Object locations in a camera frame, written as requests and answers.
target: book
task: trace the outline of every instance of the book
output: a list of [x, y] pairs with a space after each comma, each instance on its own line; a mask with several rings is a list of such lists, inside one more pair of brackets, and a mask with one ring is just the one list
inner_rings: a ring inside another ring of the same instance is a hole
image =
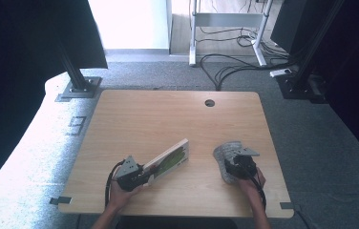
[[157, 169], [157, 171], [149, 177], [148, 185], [151, 185], [156, 180], [180, 167], [182, 163], [188, 160], [188, 157], [189, 142], [188, 139], [185, 138], [144, 165], [143, 169], [145, 172]]

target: desk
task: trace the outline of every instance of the desk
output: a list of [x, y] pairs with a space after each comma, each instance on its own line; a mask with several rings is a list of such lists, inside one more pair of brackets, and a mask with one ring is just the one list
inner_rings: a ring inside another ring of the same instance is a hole
[[[215, 106], [208, 107], [211, 99]], [[134, 196], [123, 215], [251, 217], [236, 185], [226, 184], [213, 150], [240, 140], [261, 155], [254, 160], [266, 177], [266, 212], [290, 218], [280, 202], [290, 202], [283, 173], [256, 93], [181, 91], [104, 91], [81, 145], [60, 203], [65, 213], [101, 213], [106, 178], [132, 155], [147, 163], [180, 140], [190, 157], [176, 171]]]

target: white metal frame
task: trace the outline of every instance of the white metal frame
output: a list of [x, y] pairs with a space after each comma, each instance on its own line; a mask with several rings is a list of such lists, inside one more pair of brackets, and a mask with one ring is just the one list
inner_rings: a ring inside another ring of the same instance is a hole
[[260, 43], [266, 21], [271, 10], [272, 0], [268, 0], [264, 13], [203, 13], [197, 12], [197, 0], [194, 0], [193, 11], [191, 14], [191, 42], [189, 46], [189, 65], [195, 66], [197, 63], [197, 42], [195, 40], [196, 27], [248, 27], [259, 28], [258, 35], [252, 40], [254, 53], [257, 56], [260, 66], [265, 66], [266, 62], [260, 50]]

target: black stand base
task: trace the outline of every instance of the black stand base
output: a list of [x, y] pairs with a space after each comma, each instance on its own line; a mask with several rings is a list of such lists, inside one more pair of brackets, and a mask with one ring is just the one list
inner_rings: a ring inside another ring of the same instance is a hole
[[324, 104], [326, 82], [319, 75], [311, 75], [304, 87], [296, 87], [298, 79], [293, 76], [277, 76], [284, 99], [308, 99], [311, 103]]
[[96, 90], [99, 88], [101, 77], [84, 77], [86, 82], [85, 89], [75, 89], [73, 83], [67, 85], [63, 94], [59, 94], [57, 102], [69, 102], [72, 98], [93, 98]]

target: hand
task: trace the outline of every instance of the hand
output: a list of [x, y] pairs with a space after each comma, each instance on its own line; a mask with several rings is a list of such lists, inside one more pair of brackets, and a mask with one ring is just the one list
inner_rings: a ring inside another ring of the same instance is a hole
[[[266, 179], [259, 167], [257, 167], [257, 174], [254, 176], [254, 178], [257, 180], [257, 182], [259, 184], [261, 183], [262, 187], [264, 187]], [[242, 189], [243, 193], [248, 198], [253, 198], [255, 196], [259, 196], [257, 187], [253, 183], [253, 181], [251, 181], [251, 179], [238, 179], [238, 182], [239, 182], [240, 188]]]
[[122, 190], [117, 181], [115, 181], [114, 179], [115, 177], [112, 178], [111, 190], [109, 194], [109, 203], [107, 208], [113, 208], [116, 211], [119, 211], [129, 202], [129, 199], [132, 196], [136, 195], [143, 189], [143, 186], [140, 185], [132, 192], [127, 192]]

